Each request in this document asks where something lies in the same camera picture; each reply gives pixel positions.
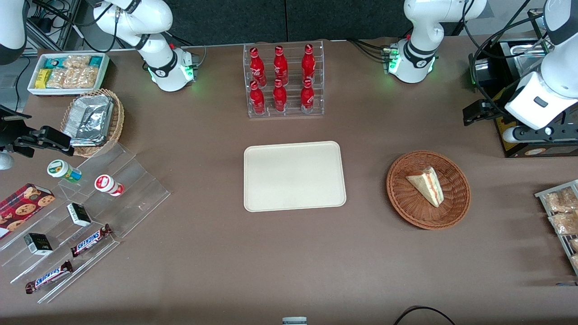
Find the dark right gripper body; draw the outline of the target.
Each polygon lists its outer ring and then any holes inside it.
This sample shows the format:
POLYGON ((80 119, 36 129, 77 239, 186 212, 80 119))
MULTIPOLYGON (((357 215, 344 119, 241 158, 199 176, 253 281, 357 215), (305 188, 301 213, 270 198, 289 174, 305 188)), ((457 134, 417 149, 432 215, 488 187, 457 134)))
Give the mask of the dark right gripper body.
POLYGON ((36 138, 33 136, 35 130, 25 123, 25 120, 30 118, 30 115, 13 111, 4 105, 0 106, 1 150, 33 157, 35 152, 33 146, 36 144, 36 138))

